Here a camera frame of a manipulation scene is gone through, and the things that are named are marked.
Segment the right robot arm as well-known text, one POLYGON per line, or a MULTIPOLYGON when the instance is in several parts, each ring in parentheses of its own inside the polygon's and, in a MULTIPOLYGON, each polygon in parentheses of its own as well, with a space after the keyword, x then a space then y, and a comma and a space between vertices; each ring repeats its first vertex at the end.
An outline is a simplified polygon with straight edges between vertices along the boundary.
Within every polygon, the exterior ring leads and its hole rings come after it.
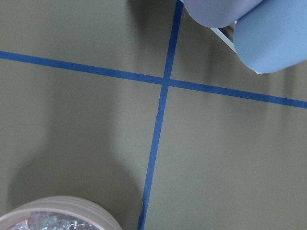
POLYGON ((185 0, 183 4, 202 26, 223 28, 235 23, 234 50, 258 74, 307 59, 305 0, 185 0))

